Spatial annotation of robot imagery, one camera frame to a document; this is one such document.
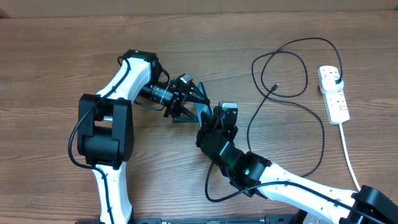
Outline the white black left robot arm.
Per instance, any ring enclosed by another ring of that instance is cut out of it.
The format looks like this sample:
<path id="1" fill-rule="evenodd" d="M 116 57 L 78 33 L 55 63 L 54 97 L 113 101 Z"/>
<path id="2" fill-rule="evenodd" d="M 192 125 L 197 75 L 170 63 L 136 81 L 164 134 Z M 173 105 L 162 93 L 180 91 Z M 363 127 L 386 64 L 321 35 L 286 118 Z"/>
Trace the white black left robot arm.
<path id="1" fill-rule="evenodd" d="M 207 107 L 203 86 L 183 74 L 162 82 L 168 74 L 155 53 L 128 50 L 118 57 L 119 71 L 95 94 L 84 94 L 78 105 L 78 122 L 70 142 L 76 141 L 82 168 L 92 171 L 98 188 L 101 214 L 97 223 L 133 223 L 133 206 L 127 191 L 127 162 L 134 147 L 132 106 L 138 97 L 161 106 L 173 123 L 197 123 L 199 114 L 184 103 Z"/>

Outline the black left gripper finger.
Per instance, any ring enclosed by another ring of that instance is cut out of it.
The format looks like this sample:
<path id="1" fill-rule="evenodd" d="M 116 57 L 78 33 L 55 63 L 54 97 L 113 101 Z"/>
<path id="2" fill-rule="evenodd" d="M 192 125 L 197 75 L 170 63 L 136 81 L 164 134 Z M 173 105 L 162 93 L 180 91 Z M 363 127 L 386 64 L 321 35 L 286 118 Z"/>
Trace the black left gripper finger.
<path id="1" fill-rule="evenodd" d="M 173 123 L 197 123 L 198 117 L 182 105 L 171 107 Z"/>
<path id="2" fill-rule="evenodd" d="M 198 87 L 192 80 L 186 84 L 185 101 L 192 103 L 209 103 L 209 99 L 199 91 Z"/>

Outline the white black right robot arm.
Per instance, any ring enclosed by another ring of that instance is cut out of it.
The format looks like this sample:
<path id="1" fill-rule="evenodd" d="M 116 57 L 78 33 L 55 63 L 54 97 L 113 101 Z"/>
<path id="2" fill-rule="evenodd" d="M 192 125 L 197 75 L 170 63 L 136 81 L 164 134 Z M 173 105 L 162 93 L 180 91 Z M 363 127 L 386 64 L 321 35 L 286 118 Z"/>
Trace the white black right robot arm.
<path id="1" fill-rule="evenodd" d="M 234 145 L 237 108 L 198 110 L 196 145 L 238 194 L 293 205 L 326 223 L 397 223 L 397 205 L 378 189 L 337 189 L 297 176 L 280 165 Z"/>

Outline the smartphone with teal screen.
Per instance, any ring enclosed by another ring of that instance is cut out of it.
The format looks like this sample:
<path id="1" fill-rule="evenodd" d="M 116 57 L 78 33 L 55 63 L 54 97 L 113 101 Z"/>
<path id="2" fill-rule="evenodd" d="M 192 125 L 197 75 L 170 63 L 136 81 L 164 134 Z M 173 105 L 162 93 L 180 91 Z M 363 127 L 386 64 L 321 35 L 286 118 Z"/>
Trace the smartphone with teal screen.
<path id="1" fill-rule="evenodd" d="M 204 86 L 204 84 L 202 82 L 200 82 L 198 84 L 198 89 L 205 97 L 207 97 L 205 86 Z M 205 104 L 205 103 L 194 103 L 194 107 L 195 107 L 195 110 L 197 112 L 198 118 L 201 117 L 202 112 L 204 112 L 205 114 L 207 114 L 209 116 L 211 116 L 211 114 L 212 114 L 212 111 L 211 111 L 209 103 L 207 103 L 207 104 Z"/>

